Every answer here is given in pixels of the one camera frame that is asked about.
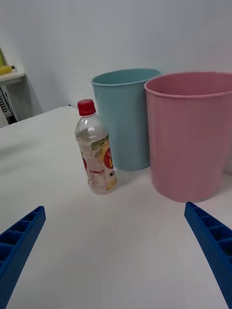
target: bucket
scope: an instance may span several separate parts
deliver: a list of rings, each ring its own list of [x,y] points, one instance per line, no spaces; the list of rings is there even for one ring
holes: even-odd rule
[[[176,201],[211,196],[231,143],[232,74],[164,75],[145,90],[155,188]]]
[[[159,74],[154,69],[131,69],[93,79],[99,114],[109,130],[112,160],[118,169],[138,170],[150,165],[144,84]]]

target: shelf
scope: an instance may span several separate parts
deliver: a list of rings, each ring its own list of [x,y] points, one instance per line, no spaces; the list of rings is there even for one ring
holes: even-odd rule
[[[9,84],[18,83],[21,81],[23,76],[25,76],[25,73],[17,71],[0,75],[0,86],[6,86]]]

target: plastic bottle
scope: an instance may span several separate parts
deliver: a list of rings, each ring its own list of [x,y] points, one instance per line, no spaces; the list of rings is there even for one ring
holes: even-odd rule
[[[77,106],[81,119],[76,126],[75,136],[89,187],[96,194],[109,193],[117,183],[111,158],[109,132],[96,115],[92,100],[79,101]]]

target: blue bucket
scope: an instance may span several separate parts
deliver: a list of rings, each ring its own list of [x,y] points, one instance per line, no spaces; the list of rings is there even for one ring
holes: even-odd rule
[[[159,75],[155,69],[130,69],[93,79],[99,114],[109,130],[113,164],[118,169],[150,166],[144,84]]]

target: yellow object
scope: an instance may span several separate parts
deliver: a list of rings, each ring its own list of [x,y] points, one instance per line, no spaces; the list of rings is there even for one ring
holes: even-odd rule
[[[3,67],[0,67],[0,75],[4,75],[4,74],[7,74],[7,73],[10,73],[10,72],[12,72],[12,70],[14,68],[15,67],[13,67],[13,66],[3,66]]]

